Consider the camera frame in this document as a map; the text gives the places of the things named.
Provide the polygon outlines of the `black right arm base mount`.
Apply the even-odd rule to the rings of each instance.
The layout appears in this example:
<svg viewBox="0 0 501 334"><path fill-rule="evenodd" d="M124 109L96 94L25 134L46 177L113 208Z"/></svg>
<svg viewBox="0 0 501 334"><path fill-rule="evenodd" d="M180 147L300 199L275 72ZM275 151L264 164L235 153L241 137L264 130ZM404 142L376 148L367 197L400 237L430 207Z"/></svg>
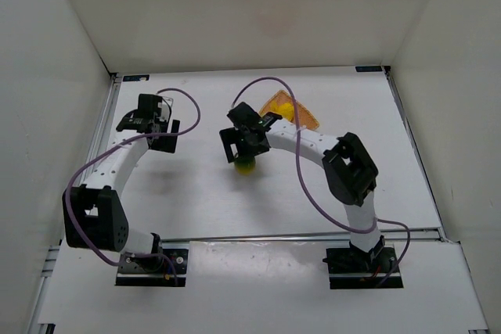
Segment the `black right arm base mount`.
<svg viewBox="0 0 501 334"><path fill-rule="evenodd" d="M327 248L323 262L327 265L330 289L402 289L399 268L385 279L397 260L393 247L384 247L375 261L367 264L350 248Z"/></svg>

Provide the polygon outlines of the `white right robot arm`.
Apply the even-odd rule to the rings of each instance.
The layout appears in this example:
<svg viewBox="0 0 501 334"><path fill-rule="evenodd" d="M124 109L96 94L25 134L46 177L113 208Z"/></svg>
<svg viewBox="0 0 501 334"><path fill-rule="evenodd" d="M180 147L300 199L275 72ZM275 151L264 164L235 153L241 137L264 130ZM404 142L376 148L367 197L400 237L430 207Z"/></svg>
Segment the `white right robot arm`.
<svg viewBox="0 0 501 334"><path fill-rule="evenodd" d="M346 133L336 138L297 125L277 113L260 116L241 102L228 112L232 127L219 132L229 163L253 159L270 149L295 154L321 167L333 197L344 206L350 247L363 262L373 263L384 248L377 225L374 190L378 170L359 137Z"/></svg>

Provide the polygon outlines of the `woven bamboo fruit bowl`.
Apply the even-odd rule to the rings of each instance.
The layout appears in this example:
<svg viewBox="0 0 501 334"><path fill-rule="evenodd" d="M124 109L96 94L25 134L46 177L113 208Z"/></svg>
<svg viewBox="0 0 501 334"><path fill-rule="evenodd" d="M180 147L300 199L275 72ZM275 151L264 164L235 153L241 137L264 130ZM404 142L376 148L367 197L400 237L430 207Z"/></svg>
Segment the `woven bamboo fruit bowl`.
<svg viewBox="0 0 501 334"><path fill-rule="evenodd" d="M272 112L272 108L275 105L280 105L285 102L293 104L291 96L286 91L279 90L267 101L266 104L263 105L259 113L261 116L264 116L266 113ZM302 127L306 127L308 130L315 131L319 127L319 122L312 115L312 113L301 103L296 102L296 104L299 124Z"/></svg>

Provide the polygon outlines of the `yellow fake pear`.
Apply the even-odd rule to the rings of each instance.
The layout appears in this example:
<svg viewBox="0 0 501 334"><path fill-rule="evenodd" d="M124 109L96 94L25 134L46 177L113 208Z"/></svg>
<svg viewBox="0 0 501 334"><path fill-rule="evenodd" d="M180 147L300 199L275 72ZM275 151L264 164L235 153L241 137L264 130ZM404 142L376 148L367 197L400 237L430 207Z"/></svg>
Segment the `yellow fake pear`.
<svg viewBox="0 0 501 334"><path fill-rule="evenodd" d="M294 105L289 102L275 105L272 108L272 112L277 113L283 119L288 120L289 122L292 122L294 120Z"/></svg>

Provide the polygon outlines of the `green peeled fake lime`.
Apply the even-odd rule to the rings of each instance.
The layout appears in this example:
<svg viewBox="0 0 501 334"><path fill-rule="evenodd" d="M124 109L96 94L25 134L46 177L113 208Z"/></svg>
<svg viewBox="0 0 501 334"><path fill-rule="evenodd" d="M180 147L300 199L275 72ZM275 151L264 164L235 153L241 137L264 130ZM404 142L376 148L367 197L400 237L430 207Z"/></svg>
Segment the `green peeled fake lime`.
<svg viewBox="0 0 501 334"><path fill-rule="evenodd" d="M256 159L254 156L237 156L233 165L239 174L249 175L255 171Z"/></svg>

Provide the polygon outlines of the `blue label sticker left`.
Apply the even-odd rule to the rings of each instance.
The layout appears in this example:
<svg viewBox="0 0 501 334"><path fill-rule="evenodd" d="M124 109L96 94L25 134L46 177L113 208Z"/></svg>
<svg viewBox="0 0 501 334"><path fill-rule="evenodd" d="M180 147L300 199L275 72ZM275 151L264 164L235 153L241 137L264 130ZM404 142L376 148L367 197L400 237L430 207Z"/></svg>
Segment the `blue label sticker left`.
<svg viewBox="0 0 501 334"><path fill-rule="evenodd" d="M123 82L137 82L137 81L148 81L150 79L149 74L142 75L125 75L122 77Z"/></svg>

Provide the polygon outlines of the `blue label sticker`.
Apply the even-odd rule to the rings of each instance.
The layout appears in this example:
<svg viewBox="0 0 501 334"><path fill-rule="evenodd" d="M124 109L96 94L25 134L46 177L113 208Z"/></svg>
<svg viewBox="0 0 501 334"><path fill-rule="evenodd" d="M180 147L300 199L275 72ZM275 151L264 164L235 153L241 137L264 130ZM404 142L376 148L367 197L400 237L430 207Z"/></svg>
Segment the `blue label sticker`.
<svg viewBox="0 0 501 334"><path fill-rule="evenodd" d="M149 74L142 75L125 75L122 77L123 82L137 82L137 81L148 81L150 79Z"/></svg>
<svg viewBox="0 0 501 334"><path fill-rule="evenodd" d="M356 66L355 71L358 73L375 73L382 72L382 66Z"/></svg>

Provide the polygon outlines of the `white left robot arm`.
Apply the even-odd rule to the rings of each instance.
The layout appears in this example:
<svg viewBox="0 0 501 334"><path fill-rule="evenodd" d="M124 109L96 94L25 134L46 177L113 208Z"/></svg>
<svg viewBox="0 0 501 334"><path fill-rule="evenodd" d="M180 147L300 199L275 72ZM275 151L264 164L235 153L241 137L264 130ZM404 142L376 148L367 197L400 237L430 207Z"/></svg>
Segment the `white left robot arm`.
<svg viewBox="0 0 501 334"><path fill-rule="evenodd" d="M63 193L63 216L68 246L90 249L109 265L118 262L104 252L147 254L148 266L162 264L160 236L132 229L121 194L136 164L149 150L174 153L180 121L171 119L171 100L141 94L137 107L116 127L113 147L90 163L92 173Z"/></svg>

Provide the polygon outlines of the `aluminium front rail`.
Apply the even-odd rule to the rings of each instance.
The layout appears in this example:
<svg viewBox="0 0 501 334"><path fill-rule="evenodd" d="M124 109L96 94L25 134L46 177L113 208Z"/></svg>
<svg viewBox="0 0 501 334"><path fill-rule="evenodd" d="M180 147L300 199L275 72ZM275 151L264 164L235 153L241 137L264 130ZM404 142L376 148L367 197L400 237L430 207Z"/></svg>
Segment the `aluminium front rail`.
<svg viewBox="0 0 501 334"><path fill-rule="evenodd" d="M442 241L440 228L422 228L410 230L411 240L416 241ZM203 236L167 236L162 235L163 242L189 242L189 241L344 241L349 239L347 232L311 232L285 235L203 235Z"/></svg>

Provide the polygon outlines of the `blue label sticker right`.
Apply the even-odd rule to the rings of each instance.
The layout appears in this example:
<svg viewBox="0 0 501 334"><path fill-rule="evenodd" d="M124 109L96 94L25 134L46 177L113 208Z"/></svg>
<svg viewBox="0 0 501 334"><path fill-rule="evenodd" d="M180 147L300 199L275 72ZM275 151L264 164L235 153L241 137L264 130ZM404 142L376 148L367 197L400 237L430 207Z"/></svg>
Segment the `blue label sticker right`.
<svg viewBox="0 0 501 334"><path fill-rule="evenodd" d="M356 66L355 71L358 73L375 73L382 72L382 66Z"/></svg>

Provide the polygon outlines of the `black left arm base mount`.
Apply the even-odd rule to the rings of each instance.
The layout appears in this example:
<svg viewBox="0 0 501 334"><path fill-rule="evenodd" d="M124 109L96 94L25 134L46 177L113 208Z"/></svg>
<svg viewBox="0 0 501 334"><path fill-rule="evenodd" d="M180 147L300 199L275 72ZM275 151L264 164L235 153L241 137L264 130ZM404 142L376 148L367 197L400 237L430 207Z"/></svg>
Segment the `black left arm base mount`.
<svg viewBox="0 0 501 334"><path fill-rule="evenodd" d="M138 259L121 255L115 286L185 287L189 265L189 243L163 242L162 250L171 264L161 257Z"/></svg>

